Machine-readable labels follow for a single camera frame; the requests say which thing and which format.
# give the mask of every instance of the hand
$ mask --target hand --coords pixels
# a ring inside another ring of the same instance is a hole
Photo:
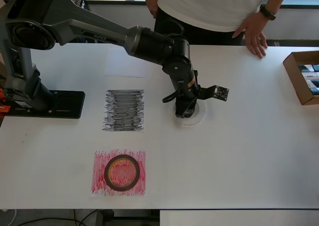
[[[241,26],[238,27],[234,32],[232,37],[235,38],[244,29],[246,29],[245,41],[248,49],[251,53],[253,53],[253,55],[256,55],[262,59],[264,56],[266,56],[265,48],[268,47],[266,43],[266,37],[263,34],[263,29],[268,21],[269,20],[261,12],[256,12],[244,20]]]
[[[158,12],[158,0],[146,0],[146,5],[152,16],[156,19],[156,15]]]

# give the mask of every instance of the floor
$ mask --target floor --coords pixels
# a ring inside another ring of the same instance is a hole
[[[76,219],[82,220],[92,210],[75,210]],[[8,226],[14,215],[14,210],[3,212],[0,210],[0,226]],[[95,225],[96,213],[87,218],[84,223],[87,226]],[[73,210],[17,210],[16,218],[11,226],[40,218],[67,218],[73,219]],[[74,221],[45,220],[27,224],[28,226],[75,226]]]
[[[75,210],[76,219],[81,221],[93,210]],[[113,210],[116,219],[101,224],[101,217],[96,213],[90,215],[83,223],[87,226],[160,226],[159,210]],[[14,210],[0,210],[0,226],[8,226],[14,215]],[[17,210],[16,218],[11,226],[40,218],[74,219],[73,210]],[[44,220],[27,224],[28,226],[75,226],[74,221]]]

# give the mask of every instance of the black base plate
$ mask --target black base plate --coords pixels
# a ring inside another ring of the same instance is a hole
[[[82,113],[85,94],[83,91],[50,90],[54,95],[54,106],[47,111],[23,108],[14,101],[7,101],[10,111],[5,116],[79,119]]]

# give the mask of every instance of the black scribble drawing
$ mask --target black scribble drawing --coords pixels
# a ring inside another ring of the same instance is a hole
[[[144,124],[144,90],[107,90],[103,130],[139,131]]]

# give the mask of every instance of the wall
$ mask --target wall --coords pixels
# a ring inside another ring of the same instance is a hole
[[[125,27],[153,29],[155,20],[145,5],[89,5],[90,10]],[[267,24],[268,39],[319,39],[319,9],[280,9]]]

